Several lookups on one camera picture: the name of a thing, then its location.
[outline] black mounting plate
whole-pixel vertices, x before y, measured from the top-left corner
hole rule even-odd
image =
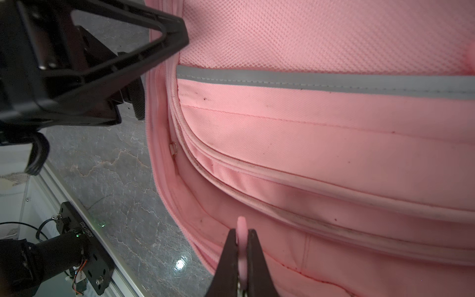
[[[103,294],[112,279],[114,261],[71,202],[62,203],[59,214],[61,218],[56,222],[56,228],[60,234],[74,230],[78,236],[87,239],[83,240],[84,258],[87,259],[83,271],[96,293]]]

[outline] pink mesh fabric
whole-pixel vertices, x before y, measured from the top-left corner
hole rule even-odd
[[[463,75],[475,40],[471,0],[185,0],[202,68]]]

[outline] gray marble surface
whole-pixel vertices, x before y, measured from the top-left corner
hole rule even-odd
[[[148,42],[148,30],[74,12],[112,51]],[[49,160],[153,296],[201,297],[212,279],[155,189],[145,122],[119,106],[122,124],[47,129]]]

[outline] stitching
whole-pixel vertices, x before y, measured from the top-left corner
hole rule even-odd
[[[456,91],[440,91],[440,90],[415,90],[415,89],[397,89],[397,88],[371,88],[371,87],[361,87],[361,86],[332,86],[332,85],[318,85],[318,84],[297,84],[297,83],[286,83],[286,82],[271,82],[271,81],[260,81],[260,80],[233,80],[233,79],[217,79],[217,78],[208,78],[208,77],[194,77],[191,75],[184,75],[177,73],[178,77],[191,77],[194,79],[201,80],[210,80],[210,81],[219,81],[219,82],[236,82],[236,83],[254,83],[254,84],[270,84],[270,85],[291,85],[291,86],[320,86],[320,87],[331,87],[331,88],[347,88],[347,89],[359,89],[359,90],[381,90],[381,91],[403,91],[403,92],[425,92],[425,93],[453,93],[453,94],[475,94],[475,92],[456,92]]]
[[[295,121],[295,120],[288,120],[288,119],[278,119],[278,118],[262,116],[262,115],[248,115],[248,114],[233,113],[233,112],[230,112],[230,111],[214,110],[214,109],[208,109],[208,108],[186,105],[186,104],[180,104],[180,105],[185,106],[185,107],[196,108],[196,109],[214,111],[214,112],[218,112],[218,113],[231,114],[231,115],[245,115],[245,116],[257,117],[257,118],[262,118],[262,119],[267,119],[267,120],[274,120],[274,121],[282,121],[282,122],[290,122],[290,123],[301,123],[301,124],[309,124],[309,125],[323,126],[323,127],[335,127],[335,128],[350,129],[350,130],[357,130],[357,131],[364,131],[364,132],[373,132],[373,133],[381,133],[381,134],[400,135],[400,136],[406,136],[406,137],[411,137],[411,138],[416,138],[416,139],[426,139],[426,140],[432,140],[432,141],[440,141],[440,142],[447,143],[447,144],[463,144],[463,145],[469,145],[469,146],[474,146],[475,145],[475,144],[470,143],[470,142],[455,142],[455,141],[448,141],[448,140],[440,139],[440,138],[423,137],[423,136],[403,134],[403,133],[398,133],[398,132],[393,133],[393,132],[387,132],[387,131],[360,129],[360,128],[356,128],[356,127],[341,126],[341,125],[331,125],[331,124],[323,124],[323,123]]]

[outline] black plastic bracket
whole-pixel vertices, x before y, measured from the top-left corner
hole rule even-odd
[[[103,294],[112,279],[114,261],[70,202],[61,204],[59,215],[56,228],[60,234],[73,231],[77,236],[84,236],[84,258],[87,263],[83,271],[96,293]]]
[[[119,56],[74,26],[73,10],[161,32]],[[144,119],[140,75],[189,42],[183,19],[128,0],[0,0],[0,145],[26,143],[26,169],[37,174],[49,145],[37,134],[53,125],[110,126],[131,102]]]

